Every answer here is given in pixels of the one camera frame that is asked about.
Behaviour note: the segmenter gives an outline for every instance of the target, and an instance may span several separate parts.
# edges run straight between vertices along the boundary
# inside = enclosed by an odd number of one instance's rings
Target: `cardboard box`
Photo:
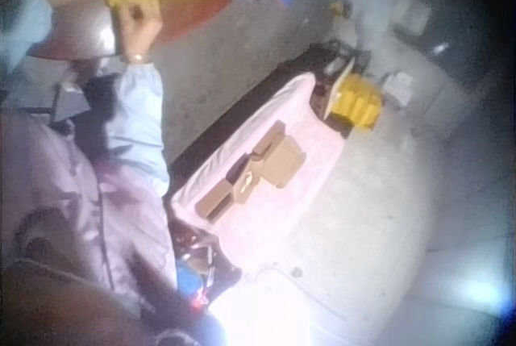
[[[261,176],[278,189],[285,188],[305,163],[306,154],[290,135],[276,135],[261,167]]]
[[[215,223],[234,203],[233,185],[227,179],[222,179],[195,204],[195,211],[202,218]]]
[[[260,142],[252,149],[252,155],[265,157],[278,135],[285,136],[285,124],[279,120],[270,127]]]

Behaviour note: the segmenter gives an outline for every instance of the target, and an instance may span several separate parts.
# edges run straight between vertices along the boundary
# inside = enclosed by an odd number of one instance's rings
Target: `bracelet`
[[[150,62],[148,55],[145,55],[145,56],[142,56],[141,54],[135,54],[132,56],[125,55],[123,58],[128,64],[147,64],[148,62]]]

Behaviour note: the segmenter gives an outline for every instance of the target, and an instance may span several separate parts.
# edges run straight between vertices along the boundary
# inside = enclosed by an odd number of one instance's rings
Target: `white object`
[[[391,74],[384,84],[384,91],[396,99],[401,106],[407,106],[412,98],[414,79],[405,72]]]

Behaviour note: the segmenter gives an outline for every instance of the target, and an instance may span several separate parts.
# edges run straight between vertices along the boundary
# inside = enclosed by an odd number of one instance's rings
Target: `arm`
[[[118,13],[130,64],[115,92],[114,117],[106,124],[107,147],[113,158],[139,170],[162,197],[169,189],[161,139],[163,86],[154,65],[144,64],[161,29],[160,6],[157,0],[125,1]]]
[[[0,77],[10,74],[29,48],[52,29],[52,7],[78,0],[1,0]]]
[[[161,139],[161,77],[152,64],[128,65],[115,91],[107,147],[116,160],[138,170],[163,197],[169,189]]]
[[[9,75],[29,48],[52,28],[48,0],[2,0],[0,57],[2,76]]]

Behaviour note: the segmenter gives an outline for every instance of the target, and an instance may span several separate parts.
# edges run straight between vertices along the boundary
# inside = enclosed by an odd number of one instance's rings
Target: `concrete floor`
[[[164,144],[168,163],[215,120],[331,27],[330,0],[234,0],[207,25],[157,49],[164,81]]]
[[[350,135],[276,258],[285,272],[299,268],[298,281],[342,319],[335,326],[322,315],[320,327],[368,344],[397,309],[434,222],[439,154],[431,132],[390,107],[373,131]]]
[[[276,0],[237,0],[158,49],[167,161],[277,63],[320,41],[331,27],[329,1],[295,0],[285,10]],[[431,231],[438,161],[432,133],[389,107],[374,131],[354,131],[347,140],[320,195],[273,259],[285,273],[299,268],[299,283],[330,308],[312,304],[320,328],[368,344],[396,310]]]

